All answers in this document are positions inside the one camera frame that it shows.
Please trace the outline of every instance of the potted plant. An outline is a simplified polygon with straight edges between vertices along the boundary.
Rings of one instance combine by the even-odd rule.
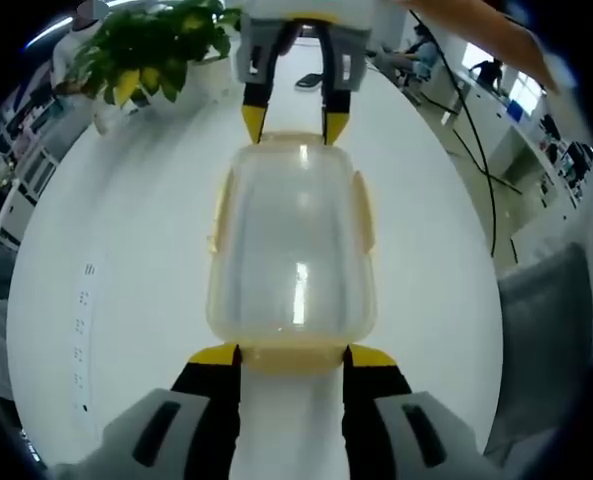
[[[217,54],[208,61],[229,55],[225,27],[234,26],[240,14],[219,0],[174,2],[155,13],[113,13],[78,53],[70,76],[85,81],[86,95],[102,95],[112,105],[122,107],[130,98],[146,104],[160,95],[174,103],[191,77],[190,65],[205,63],[210,51]]]

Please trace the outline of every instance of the transparent plastic container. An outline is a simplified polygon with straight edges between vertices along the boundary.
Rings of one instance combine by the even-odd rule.
[[[364,183],[320,137],[276,134],[239,151],[219,202],[208,321],[260,350],[342,349],[375,320]]]

